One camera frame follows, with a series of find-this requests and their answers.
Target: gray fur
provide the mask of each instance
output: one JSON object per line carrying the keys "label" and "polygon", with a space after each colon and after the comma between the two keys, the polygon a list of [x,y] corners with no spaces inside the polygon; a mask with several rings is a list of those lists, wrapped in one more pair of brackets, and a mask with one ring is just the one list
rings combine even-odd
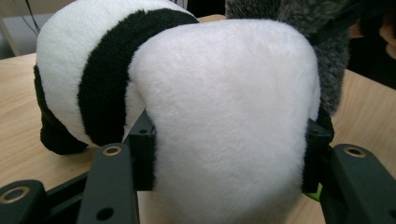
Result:
{"label": "gray fur", "polygon": [[[347,4],[348,0],[226,0],[227,19],[283,21],[309,38]],[[331,115],[340,103],[344,70],[347,68],[348,34],[313,46],[318,57],[321,105]]]}

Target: panda plush toy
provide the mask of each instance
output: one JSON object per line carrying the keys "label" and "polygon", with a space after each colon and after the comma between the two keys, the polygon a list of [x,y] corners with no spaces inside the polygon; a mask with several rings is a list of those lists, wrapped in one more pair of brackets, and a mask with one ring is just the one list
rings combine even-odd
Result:
{"label": "panda plush toy", "polygon": [[198,23],[168,0],[78,0],[37,40],[41,141],[58,154],[157,129],[141,223],[283,223],[320,103],[303,35],[267,20]]}

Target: wooden table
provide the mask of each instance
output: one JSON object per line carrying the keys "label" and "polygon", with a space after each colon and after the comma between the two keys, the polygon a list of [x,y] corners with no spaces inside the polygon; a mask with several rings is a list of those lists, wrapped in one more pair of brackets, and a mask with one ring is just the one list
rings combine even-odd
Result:
{"label": "wooden table", "polygon": [[[51,189],[89,170],[94,150],[58,156],[39,141],[35,54],[0,61],[0,187],[37,179]],[[396,91],[346,71],[341,107],[333,118],[333,145],[365,147],[396,176]],[[302,197],[287,223],[324,223],[320,205]]]}

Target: black stripe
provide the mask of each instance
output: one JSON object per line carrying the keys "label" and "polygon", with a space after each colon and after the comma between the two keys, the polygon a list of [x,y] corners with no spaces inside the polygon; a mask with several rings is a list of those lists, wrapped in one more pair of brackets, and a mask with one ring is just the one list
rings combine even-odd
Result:
{"label": "black stripe", "polygon": [[95,144],[122,140],[128,65],[138,47],[165,29],[196,22],[187,13],[167,8],[140,10],[102,37],[90,54],[78,93],[85,132]]}

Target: green part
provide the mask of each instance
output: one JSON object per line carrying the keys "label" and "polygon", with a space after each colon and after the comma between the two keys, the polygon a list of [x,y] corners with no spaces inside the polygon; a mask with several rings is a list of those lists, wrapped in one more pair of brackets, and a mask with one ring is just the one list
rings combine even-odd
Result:
{"label": "green part", "polygon": [[313,199],[313,200],[319,202],[321,190],[322,190],[322,185],[319,183],[319,184],[318,184],[318,190],[317,190],[316,193],[306,193],[305,195],[306,195],[308,198]]}

